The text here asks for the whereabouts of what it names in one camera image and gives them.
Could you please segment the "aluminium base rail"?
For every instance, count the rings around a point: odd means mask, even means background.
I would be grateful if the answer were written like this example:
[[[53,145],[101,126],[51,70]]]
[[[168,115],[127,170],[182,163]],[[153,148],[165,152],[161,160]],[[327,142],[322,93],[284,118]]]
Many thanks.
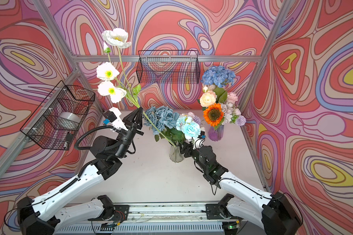
[[[220,212],[218,202],[132,203],[114,205],[114,208],[108,220],[87,214],[88,209],[99,209],[97,199],[64,208],[57,218],[66,220],[56,226],[54,234],[223,233],[241,229],[245,222],[257,225],[269,235],[280,233],[273,224],[264,225],[262,214],[241,200],[226,206],[228,215]]]

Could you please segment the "small pastel flower spray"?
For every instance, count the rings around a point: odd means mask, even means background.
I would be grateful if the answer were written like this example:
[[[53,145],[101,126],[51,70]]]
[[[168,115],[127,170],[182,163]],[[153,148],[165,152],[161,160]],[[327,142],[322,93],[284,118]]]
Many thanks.
[[[198,125],[201,125],[201,123],[202,123],[201,119],[197,115],[195,115],[193,112],[187,113],[187,116],[191,117],[193,119],[193,121],[196,122]]]

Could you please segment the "clear ribbed glass vase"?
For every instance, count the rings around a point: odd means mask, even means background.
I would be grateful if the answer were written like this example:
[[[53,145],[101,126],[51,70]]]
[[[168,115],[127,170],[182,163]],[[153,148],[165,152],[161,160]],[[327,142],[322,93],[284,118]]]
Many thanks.
[[[180,163],[185,159],[184,155],[181,153],[180,150],[181,150],[180,144],[170,147],[169,158],[171,161],[175,163]]]

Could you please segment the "purple ribbed glass vase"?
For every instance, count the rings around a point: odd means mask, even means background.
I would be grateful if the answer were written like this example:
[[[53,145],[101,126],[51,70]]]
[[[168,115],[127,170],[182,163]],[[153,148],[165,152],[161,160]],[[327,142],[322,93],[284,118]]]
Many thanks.
[[[220,125],[215,129],[211,126],[208,131],[208,138],[214,142],[220,141],[224,135],[224,126]]]

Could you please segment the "orange flower green leaves stem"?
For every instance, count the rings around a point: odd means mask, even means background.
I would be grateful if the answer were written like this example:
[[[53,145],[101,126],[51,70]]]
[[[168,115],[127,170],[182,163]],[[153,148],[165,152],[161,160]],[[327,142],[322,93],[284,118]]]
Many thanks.
[[[206,123],[213,127],[215,130],[219,128],[224,119],[222,106],[219,103],[215,103],[207,107],[204,110],[203,115]]]

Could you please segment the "white poppy flower stem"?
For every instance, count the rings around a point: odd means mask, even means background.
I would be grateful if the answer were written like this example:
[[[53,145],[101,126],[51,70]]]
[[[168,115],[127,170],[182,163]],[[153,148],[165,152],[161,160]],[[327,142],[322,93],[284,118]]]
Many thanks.
[[[121,59],[121,50],[131,46],[128,40],[129,34],[122,28],[105,30],[102,33],[104,40],[104,53],[110,58],[111,48],[116,48],[118,51],[120,66],[124,69]],[[113,104],[117,104],[126,98],[135,107],[139,108],[138,95],[141,91],[141,85],[138,84],[132,87],[125,71],[119,72],[113,65],[112,61],[104,62],[96,68],[97,78],[102,82],[98,85],[98,93],[103,97],[110,97]]]

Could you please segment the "blue hydrangea flower stem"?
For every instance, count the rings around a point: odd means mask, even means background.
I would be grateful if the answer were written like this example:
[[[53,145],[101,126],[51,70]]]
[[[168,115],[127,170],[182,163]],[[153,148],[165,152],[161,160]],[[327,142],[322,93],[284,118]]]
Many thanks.
[[[223,66],[212,66],[204,72],[201,82],[206,86],[215,85],[223,88],[227,85],[233,85],[235,77],[233,71]]]

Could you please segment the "silver tape roll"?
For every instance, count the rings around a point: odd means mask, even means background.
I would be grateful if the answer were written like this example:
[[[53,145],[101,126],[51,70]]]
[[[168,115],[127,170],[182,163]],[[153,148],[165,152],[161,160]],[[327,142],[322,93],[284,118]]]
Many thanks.
[[[57,120],[57,127],[61,130],[76,130],[79,127],[81,118],[70,112],[62,112]]]

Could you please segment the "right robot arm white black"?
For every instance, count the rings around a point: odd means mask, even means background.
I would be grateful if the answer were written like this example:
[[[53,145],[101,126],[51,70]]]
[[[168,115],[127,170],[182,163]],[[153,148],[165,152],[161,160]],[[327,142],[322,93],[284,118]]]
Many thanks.
[[[240,217],[262,228],[268,235],[294,235],[303,225],[284,193],[262,191],[236,177],[217,162],[211,146],[199,140],[194,144],[183,143],[179,151],[185,158],[192,158],[194,165],[210,183],[213,193],[217,189],[227,194],[217,204],[219,215],[226,219]]]

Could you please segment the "pastel mixed flower bouquet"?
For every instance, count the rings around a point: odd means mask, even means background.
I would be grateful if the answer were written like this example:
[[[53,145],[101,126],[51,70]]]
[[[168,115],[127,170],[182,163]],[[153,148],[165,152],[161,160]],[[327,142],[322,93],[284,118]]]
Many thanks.
[[[237,126],[244,126],[246,124],[246,118],[233,103],[221,104],[221,108],[224,113],[222,125],[233,123]]]

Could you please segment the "teal succulent flower bunch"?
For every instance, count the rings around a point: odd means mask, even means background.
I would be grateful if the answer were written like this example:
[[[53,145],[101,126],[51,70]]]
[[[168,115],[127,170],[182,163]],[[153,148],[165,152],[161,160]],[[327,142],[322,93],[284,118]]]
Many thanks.
[[[155,141],[166,139],[172,146],[178,146],[186,140],[183,132],[177,130],[179,117],[179,113],[166,106],[152,106],[143,112],[144,125],[153,132]]]

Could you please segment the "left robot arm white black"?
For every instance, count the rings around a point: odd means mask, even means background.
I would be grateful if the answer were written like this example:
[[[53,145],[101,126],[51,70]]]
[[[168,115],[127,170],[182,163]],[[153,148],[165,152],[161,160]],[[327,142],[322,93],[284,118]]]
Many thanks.
[[[79,173],[57,188],[34,199],[25,197],[17,204],[17,219],[23,235],[53,235],[56,231],[85,220],[115,221],[126,219],[107,195],[76,206],[68,204],[113,176],[121,167],[121,159],[130,154],[136,135],[143,135],[143,108],[137,108],[124,118],[117,108],[104,113],[108,123],[93,128],[77,139],[76,150],[89,150],[94,159]]]

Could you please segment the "pink peony flower stem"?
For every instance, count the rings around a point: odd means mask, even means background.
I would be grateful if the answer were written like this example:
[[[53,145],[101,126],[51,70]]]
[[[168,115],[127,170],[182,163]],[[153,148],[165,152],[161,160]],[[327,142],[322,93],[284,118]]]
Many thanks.
[[[236,93],[230,92],[227,93],[226,103],[236,104],[238,102],[238,96]]]

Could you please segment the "cream peach rose bunch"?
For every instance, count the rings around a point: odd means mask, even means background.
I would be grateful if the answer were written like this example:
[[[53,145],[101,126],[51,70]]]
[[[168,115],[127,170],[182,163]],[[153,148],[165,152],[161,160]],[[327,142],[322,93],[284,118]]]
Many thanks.
[[[216,88],[216,85],[203,86],[203,94],[198,99],[198,102],[202,107],[207,108],[216,102],[217,95],[214,92],[214,89]]]

